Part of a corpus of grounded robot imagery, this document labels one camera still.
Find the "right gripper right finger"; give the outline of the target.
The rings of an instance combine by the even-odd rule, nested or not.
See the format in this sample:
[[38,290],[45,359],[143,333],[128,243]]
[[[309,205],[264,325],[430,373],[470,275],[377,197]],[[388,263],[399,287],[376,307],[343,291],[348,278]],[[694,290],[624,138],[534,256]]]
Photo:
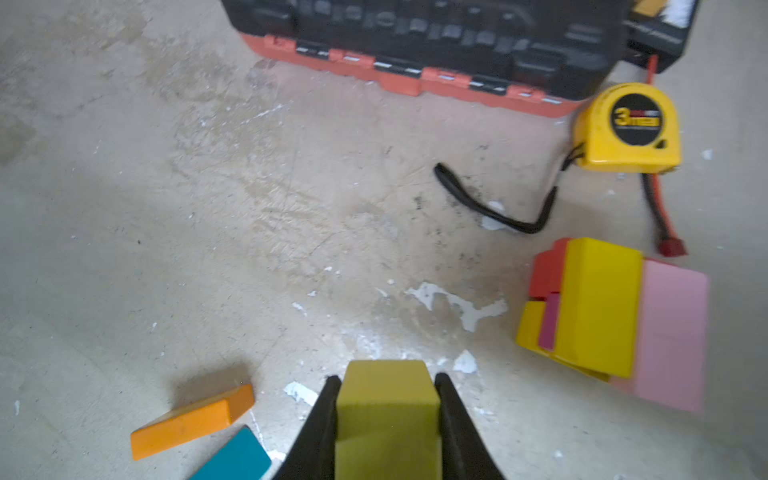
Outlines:
[[450,376],[438,373],[434,385],[441,402],[439,430],[443,479],[504,480],[504,475],[489,454]]

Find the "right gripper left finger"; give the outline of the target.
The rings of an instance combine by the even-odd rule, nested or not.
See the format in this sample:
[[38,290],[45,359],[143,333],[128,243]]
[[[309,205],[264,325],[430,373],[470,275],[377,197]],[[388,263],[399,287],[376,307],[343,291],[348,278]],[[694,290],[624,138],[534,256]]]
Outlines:
[[342,386],[329,376],[274,480],[335,478],[336,400]]

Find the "lime cube block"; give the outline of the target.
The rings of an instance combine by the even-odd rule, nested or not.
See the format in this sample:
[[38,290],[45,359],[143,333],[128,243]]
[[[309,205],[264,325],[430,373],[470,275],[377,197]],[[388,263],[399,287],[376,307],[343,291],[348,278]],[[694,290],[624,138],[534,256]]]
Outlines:
[[420,360],[355,360],[336,400],[337,479],[440,479],[441,402]]

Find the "yellow arch block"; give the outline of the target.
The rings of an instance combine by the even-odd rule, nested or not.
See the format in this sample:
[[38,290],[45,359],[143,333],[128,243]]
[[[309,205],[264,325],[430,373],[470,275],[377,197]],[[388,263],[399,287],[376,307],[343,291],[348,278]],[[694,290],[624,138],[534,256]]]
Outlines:
[[608,382],[610,377],[601,372],[588,370],[561,359],[558,359],[553,351],[547,351],[538,346],[538,336],[541,327],[542,317],[545,309],[545,301],[532,300],[527,301],[524,306],[522,318],[516,334],[516,343],[529,351],[532,351],[538,355],[543,356],[546,359],[552,360],[562,366],[575,370],[583,375],[597,379],[602,382]]

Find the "magenta block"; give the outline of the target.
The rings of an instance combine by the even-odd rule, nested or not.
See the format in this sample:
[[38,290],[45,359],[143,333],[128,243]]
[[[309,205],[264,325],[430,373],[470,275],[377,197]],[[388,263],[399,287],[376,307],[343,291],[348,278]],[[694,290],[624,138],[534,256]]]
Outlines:
[[550,294],[545,301],[545,309],[538,336],[538,346],[547,351],[553,351],[556,344],[559,307],[560,295],[557,293]]

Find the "red arch block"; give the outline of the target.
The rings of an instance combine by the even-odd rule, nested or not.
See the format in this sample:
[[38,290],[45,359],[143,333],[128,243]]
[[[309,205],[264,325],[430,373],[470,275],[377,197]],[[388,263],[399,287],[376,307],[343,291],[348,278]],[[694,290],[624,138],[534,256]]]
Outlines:
[[533,263],[528,296],[534,300],[546,300],[561,292],[562,278],[570,238],[557,240],[551,249],[539,253]]

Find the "yellow rectangular block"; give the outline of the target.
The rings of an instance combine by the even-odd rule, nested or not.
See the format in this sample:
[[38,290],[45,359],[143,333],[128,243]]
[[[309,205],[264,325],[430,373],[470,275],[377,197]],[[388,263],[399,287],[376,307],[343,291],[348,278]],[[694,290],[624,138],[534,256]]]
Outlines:
[[591,238],[567,243],[552,355],[628,378],[634,364],[644,256]]

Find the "light pink block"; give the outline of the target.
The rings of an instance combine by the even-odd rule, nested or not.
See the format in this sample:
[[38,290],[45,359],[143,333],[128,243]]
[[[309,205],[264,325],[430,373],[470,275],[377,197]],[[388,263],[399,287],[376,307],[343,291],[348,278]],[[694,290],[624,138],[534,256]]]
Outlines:
[[709,291],[701,272],[646,260],[632,374],[610,384],[666,407],[702,411]]

